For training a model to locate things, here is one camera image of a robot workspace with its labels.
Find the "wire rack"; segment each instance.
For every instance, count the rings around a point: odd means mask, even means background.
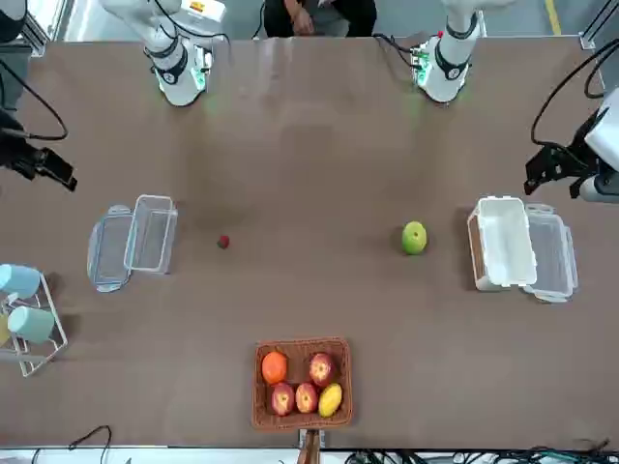
[[[64,350],[67,347],[68,340],[62,328],[62,324],[60,323],[56,306],[51,299],[49,286],[43,274],[41,274],[39,291],[34,297],[21,300],[11,295],[0,303],[0,311],[2,314],[9,316],[17,305],[27,305],[46,310],[51,312],[54,316],[55,326],[52,331],[52,336],[46,342],[36,345],[36,353],[26,340],[13,334],[11,335],[11,344],[13,347],[7,348],[5,346],[0,348],[0,361],[19,363],[21,374],[24,377],[29,377]]]

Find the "white container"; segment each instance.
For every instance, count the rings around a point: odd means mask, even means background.
[[[475,285],[488,292],[537,281],[524,204],[511,196],[482,198],[468,219]]]
[[[133,209],[125,248],[125,267],[166,274],[172,254],[178,212],[168,196],[140,195]]]
[[[524,291],[549,303],[564,303],[578,286],[572,233],[547,205],[527,205],[538,279]]]

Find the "black pants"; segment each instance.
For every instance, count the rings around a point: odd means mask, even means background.
[[[333,7],[346,19],[347,37],[371,36],[376,22],[376,5],[374,0],[336,0]],[[265,0],[264,29],[269,37],[292,37],[292,21],[283,0]]]

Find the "brown table surface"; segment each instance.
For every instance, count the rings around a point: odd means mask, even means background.
[[[448,108],[388,56],[371,39],[234,43],[213,93],[188,108],[162,98],[139,44],[58,44],[33,61],[79,185],[0,172],[0,255],[61,277],[71,345],[30,379],[0,367],[1,445],[67,444],[107,423],[115,444],[294,446],[251,428],[254,346],[322,335],[352,348],[354,419],[331,447],[619,440],[617,207],[573,201],[567,183],[531,198],[572,227],[569,304],[475,291],[465,227],[480,196],[522,195],[531,123],[583,58],[577,41],[480,41]],[[571,139],[597,104],[582,84],[541,136]],[[55,130],[32,99],[20,118]],[[98,294],[91,229],[141,193],[179,205],[171,274]],[[420,257],[394,247],[410,219],[429,233]]]

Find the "apple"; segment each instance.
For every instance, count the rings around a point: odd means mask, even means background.
[[[278,416],[287,416],[294,406],[294,391],[288,384],[280,383],[273,388],[271,406]]]
[[[309,363],[309,377],[318,387],[326,387],[335,374],[333,360],[326,353],[314,355]]]
[[[415,220],[407,223],[402,230],[402,248],[406,254],[419,254],[427,244],[424,226]]]
[[[312,384],[306,382],[297,387],[297,409],[301,413],[313,413],[318,406],[318,395]]]

